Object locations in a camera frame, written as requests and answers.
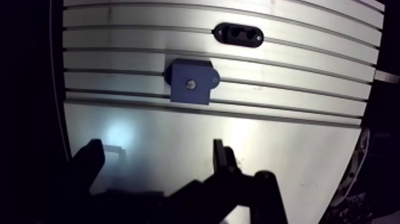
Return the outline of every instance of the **bolt head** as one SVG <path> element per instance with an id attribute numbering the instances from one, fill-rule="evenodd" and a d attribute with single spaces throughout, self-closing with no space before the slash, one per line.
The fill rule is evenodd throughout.
<path id="1" fill-rule="evenodd" d="M 189 80 L 188 82 L 186 82 L 186 87 L 187 89 L 195 89 L 196 88 L 196 82 L 194 80 Z"/>

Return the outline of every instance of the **flat metal surface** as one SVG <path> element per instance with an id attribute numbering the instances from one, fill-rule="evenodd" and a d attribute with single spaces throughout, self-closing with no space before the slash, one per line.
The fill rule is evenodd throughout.
<path id="1" fill-rule="evenodd" d="M 385 10 L 385 5 L 383 5 L 382 3 L 375 1 L 375 0 L 357 0 L 357 1 L 363 2 L 367 5 L 370 5 L 371 7 L 376 8 L 377 10 L 380 10 L 380 11 Z"/>
<path id="2" fill-rule="evenodd" d="M 310 92 L 367 99 L 371 86 L 365 83 L 338 79 L 308 71 L 279 66 L 187 55 L 153 54 L 141 52 L 65 52 L 64 67 L 75 72 L 144 74 L 146 71 L 160 75 L 175 58 L 210 60 L 212 66 L 225 80 L 253 82 L 264 86 L 291 86 Z"/>
<path id="3" fill-rule="evenodd" d="M 65 27 L 87 27 L 87 29 L 104 25 L 113 25 L 109 27 L 110 29 L 118 29 L 118 25 L 141 25 L 212 30 L 222 22 L 259 27 L 266 38 L 310 46 L 372 64 L 376 64 L 377 61 L 378 50 L 370 46 L 309 27 L 254 15 L 176 7 L 113 7 L 111 13 L 108 8 L 87 8 L 64 12 Z"/>
<path id="4" fill-rule="evenodd" d="M 127 2 L 123 1 L 107 1 L 107 4 Z M 131 3 L 141 3 L 141 0 L 129 0 Z M 277 18 L 285 18 L 292 21 L 299 21 L 301 23 L 310 24 L 312 26 L 321 27 L 323 29 L 332 30 L 353 38 L 357 38 L 361 41 L 379 46 L 381 34 L 378 30 L 371 27 L 357 23 L 356 21 L 341 17 L 336 14 L 326 13 L 318 8 L 309 7 L 304 4 L 300 4 L 296 1 L 286 0 L 275 0 L 275 1 L 213 1 L 213 0 L 152 0 L 146 1 L 146 3 L 166 3 L 166 4 L 185 4 L 188 7 L 201 5 L 208 7 L 228 8 L 238 11 L 248 11 L 258 13 L 261 15 L 269 15 Z"/>
<path id="5" fill-rule="evenodd" d="M 170 95 L 170 87 L 162 76 L 140 76 L 104 73 L 66 73 L 65 87 L 108 91 Z M 301 110 L 322 111 L 344 116 L 361 117 L 365 102 L 291 91 L 265 86 L 221 82 L 211 90 L 211 100 L 254 103 Z"/>
<path id="6" fill-rule="evenodd" d="M 383 27 L 383 14 L 369 7 L 360 5 L 359 2 L 352 0 L 301 0 L 310 3 L 311 7 L 323 7 L 341 13 L 342 16 L 349 16 L 357 20 L 366 22 L 377 28 Z"/>
<path id="7" fill-rule="evenodd" d="M 211 102 L 209 105 L 192 105 L 170 102 L 166 98 L 90 93 L 75 89 L 66 93 L 68 102 L 81 104 L 114 105 L 119 107 L 139 108 L 152 107 L 159 110 L 180 111 L 182 113 L 208 114 L 213 116 L 240 117 L 255 120 L 275 120 L 294 123 L 306 123 L 325 126 L 358 127 L 361 119 L 339 117 L 327 114 L 316 114 L 305 111 L 287 110 L 284 108 L 255 107 L 250 105 L 229 104 L 228 102 Z"/>
<path id="8" fill-rule="evenodd" d="M 338 57 L 291 46 L 264 42 L 258 48 L 224 45 L 213 35 L 167 30 L 90 30 L 64 32 L 66 48 L 144 48 L 224 54 L 327 71 L 371 81 L 374 68 Z"/>
<path id="9" fill-rule="evenodd" d="M 121 147 L 119 172 L 95 181 L 128 191 L 170 195 L 213 172 L 212 140 L 235 151 L 242 171 L 275 173 L 289 223 L 318 223 L 345 171 L 359 129 L 216 117 L 157 110 L 64 104 L 73 154 L 91 138 Z M 107 156 L 106 161 L 118 157 Z M 246 210 L 227 218 L 249 223 Z"/>
<path id="10" fill-rule="evenodd" d="M 374 80 L 379 80 L 382 82 L 390 82 L 390 83 L 399 83 L 400 77 L 392 73 L 376 70 Z"/>

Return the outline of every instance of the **metal slot groove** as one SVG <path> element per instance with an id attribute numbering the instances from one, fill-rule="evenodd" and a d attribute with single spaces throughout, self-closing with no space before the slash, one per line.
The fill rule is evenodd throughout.
<path id="1" fill-rule="evenodd" d="M 99 3 L 99 4 L 82 4 L 82 5 L 74 5 L 74 6 L 68 6 L 65 9 L 66 10 L 74 10 L 74 9 L 85 9 L 85 8 L 103 8 L 103 7 L 134 7 L 134 6 L 140 6 L 140 7 L 175 7 L 175 8 L 193 8 L 193 9 L 200 9 L 200 10 L 213 10 L 213 11 L 221 11 L 221 12 L 227 12 L 227 13 L 236 13 L 236 14 L 242 14 L 242 15 L 249 15 L 249 16 L 254 16 L 254 17 L 259 17 L 259 18 L 267 18 L 270 20 L 276 20 L 284 23 L 290 23 L 294 24 L 297 26 L 302 26 L 314 30 L 318 30 L 321 32 L 329 33 L 331 35 L 335 35 L 341 38 L 348 39 L 350 41 L 358 42 L 360 44 L 363 44 L 365 46 L 369 46 L 375 49 L 378 49 L 378 46 L 375 46 L 371 43 L 368 43 L 366 41 L 363 41 L 361 39 L 354 38 L 352 36 L 339 33 L 327 28 L 323 28 L 320 26 L 312 25 L 309 23 L 304 23 L 301 21 L 296 21 L 288 18 L 282 18 L 278 16 L 273 16 L 273 15 L 267 15 L 267 14 L 262 14 L 262 13 L 256 13 L 256 12 L 250 12 L 250 11 L 245 11 L 245 10 L 238 10 L 238 9 L 233 9 L 233 8 L 223 8 L 223 7 L 216 7 L 216 6 L 205 6 L 205 5 L 189 5 L 189 4 L 178 4 L 178 3 L 159 3 L 159 2 L 114 2 L 114 3 Z"/>
<path id="2" fill-rule="evenodd" d="M 164 98 L 164 99 L 170 98 L 169 95 L 164 95 L 164 94 L 149 94 L 149 93 L 138 93 L 138 92 L 126 92 L 126 91 L 109 91 L 109 90 L 76 89 L 76 88 L 66 88 L 65 91 L 87 93 L 87 94 L 108 94 L 108 95 L 122 95 L 122 96 L 132 96 L 132 97 L 151 97 L 151 98 L 153 97 L 153 98 Z M 326 111 L 307 110 L 307 109 L 293 108 L 293 107 L 282 107 L 282 106 L 269 105 L 269 104 L 237 102 L 237 101 L 220 100 L 220 99 L 210 99 L 210 102 L 215 102 L 215 103 L 219 103 L 219 104 L 244 105 L 244 106 L 249 106 L 249 107 L 272 108 L 272 109 L 278 109 L 278 110 L 289 110 L 289 111 L 297 111 L 297 112 L 305 112 L 305 113 L 331 115 L 331 116 L 346 117 L 346 118 L 352 118 L 352 119 L 361 119 L 362 118 L 360 116 L 353 116 L 353 115 L 349 115 L 349 114 L 331 113 L 331 112 L 326 112 Z"/>
<path id="3" fill-rule="evenodd" d="M 65 72 L 83 73 L 108 73 L 108 74 L 138 74 L 141 76 L 162 76 L 157 71 L 136 71 L 136 70 L 117 70 L 117 69 L 65 69 Z"/>
<path id="4" fill-rule="evenodd" d="M 322 11 L 325 11 L 327 13 L 331 13 L 331 14 L 334 14 L 334 15 L 341 16 L 343 18 L 347 18 L 348 20 L 352 20 L 354 22 L 357 22 L 359 24 L 362 24 L 362 25 L 367 26 L 369 28 L 372 28 L 374 30 L 382 31 L 382 29 L 380 29 L 380 28 L 378 28 L 378 27 L 376 27 L 376 26 L 374 26 L 372 24 L 369 24 L 367 22 L 364 22 L 364 21 L 362 21 L 362 20 L 360 20 L 358 18 L 355 18 L 355 17 L 350 16 L 350 15 L 346 15 L 344 13 L 341 13 L 341 12 L 338 12 L 338 11 L 335 11 L 335 10 L 331 10 L 330 8 L 326 8 L 326 7 L 323 7 L 321 5 L 313 4 L 313 3 L 310 3 L 310 2 L 305 2 L 305 1 L 302 1 L 302 0 L 287 0 L 287 1 L 295 2 L 297 4 L 302 4 L 302 5 L 305 5 L 305 6 L 308 6 L 308 7 L 312 7 L 312 8 L 316 8 L 318 10 L 322 10 Z"/>
<path id="5" fill-rule="evenodd" d="M 207 33 L 212 34 L 212 30 L 210 29 L 198 29 L 198 28 L 191 28 L 191 27 L 176 27 L 176 26 L 144 26 L 144 25 L 97 25 L 97 26 L 73 26 L 73 27 L 66 27 L 66 31 L 75 31 L 75 30 L 165 30 L 165 31 L 179 31 L 179 32 L 192 32 L 192 33 Z M 374 64 L 371 64 L 367 61 L 363 61 L 354 57 L 350 57 L 347 55 L 343 55 L 340 53 L 328 51 L 321 48 L 316 48 L 313 46 L 308 46 L 300 43 L 294 43 L 291 41 L 283 41 L 280 39 L 264 37 L 265 42 L 270 43 L 277 43 L 280 45 L 286 46 L 293 46 L 295 48 L 306 49 L 309 51 L 315 51 L 322 54 L 331 55 L 338 58 L 343 58 L 349 61 L 353 61 L 360 64 L 365 64 L 367 66 L 375 67 Z"/>
<path id="6" fill-rule="evenodd" d="M 214 110 L 201 110 L 195 108 L 179 108 L 174 106 L 168 106 L 164 104 L 157 104 L 151 102 L 140 102 L 140 101 L 121 101 L 121 100 L 110 100 L 110 99 L 87 99 L 87 98 L 68 98 L 66 103 L 69 104 L 81 104 L 81 105 L 103 105 L 111 107 L 123 107 L 123 108 L 135 108 L 142 110 L 161 110 L 170 111 L 177 113 L 191 113 L 191 114 L 204 114 L 210 116 L 222 116 L 222 117 L 237 117 L 244 119 L 254 119 L 254 120 L 269 120 L 275 122 L 288 122 L 288 123 L 299 123 L 306 125 L 322 125 L 322 126 L 332 126 L 332 127 L 345 127 L 345 128 L 359 128 L 357 125 L 349 125 L 344 123 L 334 123 L 334 122 L 319 122 L 314 120 L 304 120 L 304 119 L 293 119 L 288 117 L 274 117 L 274 116 L 262 116 L 256 114 L 246 114 L 246 113 L 235 113 L 235 112 L 225 112 L 225 111 L 214 111 Z"/>
<path id="7" fill-rule="evenodd" d="M 68 26 L 64 30 L 171 30 L 192 33 L 211 34 L 211 29 L 179 26 L 149 26 L 149 25 L 94 25 L 94 26 Z"/>
<path id="8" fill-rule="evenodd" d="M 116 69 L 66 69 L 66 72 L 75 72 L 75 73 L 107 73 L 107 74 L 128 74 L 128 75 L 140 75 L 140 76 L 163 76 L 160 72 L 155 71 L 134 71 L 134 70 L 116 70 Z M 222 82 L 230 82 L 230 83 L 239 83 L 239 84 L 247 84 L 247 85 L 254 85 L 254 86 L 265 86 L 269 88 L 276 88 L 276 89 L 286 89 L 291 91 L 299 91 L 299 92 L 306 92 L 309 94 L 318 94 L 318 95 L 325 95 L 328 97 L 335 97 L 341 99 L 350 99 L 354 101 L 360 102 L 367 102 L 367 100 L 357 97 L 350 97 L 342 94 L 335 94 L 326 91 L 319 91 L 315 89 L 307 89 L 307 88 L 300 88 L 288 85 L 280 85 L 268 82 L 257 82 L 251 80 L 243 80 L 243 79 L 232 79 L 227 77 L 221 78 Z"/>
<path id="9" fill-rule="evenodd" d="M 287 89 L 287 90 L 291 90 L 291 91 L 306 92 L 309 94 L 318 94 L 318 95 L 325 95 L 328 97 L 335 97 L 335 98 L 340 98 L 340 99 L 350 99 L 350 100 L 354 100 L 354 101 L 367 102 L 367 100 L 364 100 L 361 98 L 349 97 L 346 95 L 334 94 L 334 93 L 330 93 L 330 92 L 318 91 L 318 90 L 313 90 L 313 89 L 305 89 L 305 88 L 300 88 L 300 87 L 278 85 L 278 84 L 267 83 L 267 82 L 255 82 L 255 81 L 230 79 L 230 78 L 221 78 L 221 81 L 222 82 L 230 82 L 230 83 L 254 85 L 254 86 L 265 86 L 265 87 L 277 88 L 277 89 Z"/>
<path id="10" fill-rule="evenodd" d="M 375 7 L 373 7 L 372 5 L 367 4 L 367 3 L 363 2 L 363 1 L 360 1 L 360 0 L 351 0 L 351 1 L 357 2 L 357 3 L 360 4 L 360 5 L 363 5 L 363 6 L 365 6 L 365 7 L 368 7 L 368 8 L 370 8 L 370 9 L 375 10 L 375 11 L 377 11 L 377 12 L 380 12 L 380 13 L 382 13 L 382 14 L 385 13 L 384 11 L 382 11 L 382 10 L 380 10 L 380 9 L 378 9 L 378 8 L 375 8 Z"/>
<path id="11" fill-rule="evenodd" d="M 286 67 L 289 69 L 297 69 L 302 71 L 309 71 L 313 73 L 320 73 L 326 76 L 337 77 L 340 79 L 350 80 L 353 82 L 363 83 L 363 84 L 370 84 L 365 80 L 357 79 L 354 77 L 345 76 L 342 74 L 332 73 L 329 71 L 322 71 L 319 69 L 312 69 L 309 67 L 303 66 L 296 66 L 293 64 L 286 64 L 280 63 L 276 61 L 269 61 L 269 60 L 259 60 L 256 58 L 247 58 L 247 57 L 238 57 L 238 56 L 231 56 L 231 55 L 224 55 L 224 54 L 213 54 L 213 53 L 205 53 L 205 52 L 195 52 L 195 51 L 181 51 L 181 50 L 169 50 L 169 49 L 148 49 L 148 48 L 64 48 L 67 52 L 147 52 L 147 53 L 160 53 L 160 54 L 175 54 L 175 55 L 189 55 L 189 56 L 199 56 L 199 57 L 211 57 L 211 58 L 221 58 L 221 59 L 228 59 L 228 60 L 237 60 L 237 61 L 246 61 L 250 63 L 260 63 L 260 64 L 267 64 L 272 66 L 279 66 L 279 67 Z"/>
<path id="12" fill-rule="evenodd" d="M 363 60 L 360 60 L 360 59 L 357 59 L 357 58 L 353 58 L 353 57 L 350 57 L 350 56 L 347 56 L 347 55 L 343 55 L 343 54 L 335 53 L 335 52 L 332 52 L 332 51 L 324 50 L 324 49 L 321 49 L 321 48 L 316 48 L 316 47 L 313 47 L 313 46 L 307 46 L 307 45 L 300 44 L 300 43 L 293 43 L 293 42 L 289 42 L 289 41 L 282 41 L 282 40 L 278 40 L 278 39 L 274 39 L 274 38 L 266 38 L 266 37 L 264 37 L 264 41 L 271 42 L 271 43 L 277 43 L 277 44 L 281 44 L 281 45 L 294 46 L 295 48 L 301 48 L 301 49 L 306 49 L 306 50 L 309 50 L 309 51 L 315 51 L 315 52 L 318 52 L 318 53 L 327 54 L 327 55 L 335 56 L 335 57 L 338 57 L 338 58 L 343 58 L 343 59 L 346 59 L 346 60 L 349 60 L 349 61 L 354 61 L 356 63 L 365 64 L 367 66 L 375 67 L 374 64 L 371 64 L 369 62 L 366 62 L 366 61 L 363 61 Z"/>

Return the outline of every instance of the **silver metal surface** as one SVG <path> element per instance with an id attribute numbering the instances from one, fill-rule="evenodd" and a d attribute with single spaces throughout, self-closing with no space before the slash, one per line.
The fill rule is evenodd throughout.
<path id="1" fill-rule="evenodd" d="M 259 85 L 292 86 L 317 92 L 329 92 L 359 99 L 367 99 L 370 85 L 338 79 L 322 74 L 287 69 L 266 64 L 249 63 L 221 58 L 190 57 L 187 55 L 149 54 L 141 52 L 65 52 L 67 69 L 115 70 L 113 73 L 143 74 L 155 71 L 161 74 L 175 58 L 211 60 L 212 66 L 223 79 L 257 82 Z"/>
<path id="2" fill-rule="evenodd" d="M 127 2 L 126 0 L 107 1 L 113 2 Z M 129 0 L 128 2 L 142 2 L 141 0 Z M 310 24 L 312 26 L 321 27 L 327 30 L 332 30 L 367 43 L 379 46 L 381 34 L 378 30 L 364 26 L 356 21 L 347 18 L 326 13 L 317 8 L 308 7 L 297 3 L 296 1 L 286 0 L 252 0 L 252 1 L 228 1 L 228 0 L 149 0 L 149 2 L 162 2 L 166 4 L 185 4 L 186 7 L 209 6 L 211 10 L 219 8 L 227 8 L 237 10 L 240 14 L 241 11 L 248 11 L 257 13 L 260 16 L 267 15 L 269 17 L 285 18 L 292 21 L 299 21 L 301 23 Z"/>
<path id="3" fill-rule="evenodd" d="M 328 8 L 330 10 L 357 18 L 375 27 L 383 27 L 383 14 L 352 0 L 301 0 L 315 6 Z"/>
<path id="4" fill-rule="evenodd" d="M 311 46 L 376 64 L 378 50 L 327 32 L 233 12 L 176 7 L 84 8 L 64 12 L 64 26 L 146 25 L 212 30 L 222 22 L 260 28 L 267 38 Z"/>
<path id="5" fill-rule="evenodd" d="M 399 83 L 400 82 L 399 76 L 388 73 L 388 72 L 380 71 L 380 70 L 375 71 L 374 79 L 382 81 L 382 82 L 390 82 L 390 83 Z"/>
<path id="6" fill-rule="evenodd" d="M 106 185 L 97 189 L 110 186 L 169 195 L 193 179 L 202 181 L 212 174 L 212 140 L 220 138 L 233 148 L 245 174 L 275 173 L 291 224 L 318 223 L 360 134 L 359 129 L 342 127 L 89 105 L 64 107 L 73 154 L 91 138 L 125 151 L 125 173 L 96 181 Z M 249 223 L 249 213 L 237 211 L 227 220 Z"/>
<path id="7" fill-rule="evenodd" d="M 68 101 L 78 101 L 87 104 L 98 102 L 116 107 L 140 107 L 153 106 L 163 110 L 180 110 L 181 112 L 193 112 L 195 114 L 209 114 L 228 117 L 241 117 L 257 120 L 275 120 L 281 122 L 308 123 L 315 125 L 352 126 L 358 127 L 361 119 L 338 117 L 326 114 L 315 114 L 284 110 L 278 108 L 251 107 L 248 105 L 235 105 L 227 103 L 211 102 L 209 105 L 180 104 L 170 102 L 169 99 L 134 97 L 127 95 L 99 94 L 87 92 L 67 92 Z"/>
<path id="8" fill-rule="evenodd" d="M 371 81 L 374 75 L 373 67 L 326 54 L 268 42 L 264 42 L 258 48 L 224 45 L 216 41 L 213 35 L 204 33 L 167 30 L 66 31 L 64 32 L 64 47 L 193 51 L 292 64 L 360 80 Z"/>
<path id="9" fill-rule="evenodd" d="M 162 76 L 103 73 L 66 73 L 64 76 L 66 88 L 170 95 L 170 87 Z M 290 107 L 353 117 L 361 117 L 367 105 L 365 102 L 336 97 L 227 82 L 221 82 L 217 88 L 211 90 L 210 98 L 238 104 Z"/>
<path id="10" fill-rule="evenodd" d="M 384 11 L 385 10 L 385 5 L 383 5 L 382 3 L 375 1 L 375 0 L 357 0 L 360 2 L 363 2 L 367 5 L 370 5 L 373 8 L 376 8 L 379 11 Z"/>
<path id="11" fill-rule="evenodd" d="M 71 150 L 92 138 L 107 145 L 91 190 L 171 194 L 212 174 L 220 138 L 244 173 L 276 174 L 290 224 L 318 223 L 374 78 L 383 15 L 363 2 L 65 0 Z M 221 44 L 211 30 L 222 22 L 259 27 L 264 43 Z M 209 105 L 170 102 L 161 73 L 176 58 L 212 62 L 221 82 Z M 227 221 L 249 223 L 249 213 Z"/>

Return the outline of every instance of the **blue bracket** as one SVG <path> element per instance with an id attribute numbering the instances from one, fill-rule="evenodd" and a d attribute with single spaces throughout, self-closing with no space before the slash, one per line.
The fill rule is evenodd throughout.
<path id="1" fill-rule="evenodd" d="M 208 105 L 210 90 L 220 83 L 210 61 L 175 59 L 163 75 L 171 86 L 171 102 Z"/>

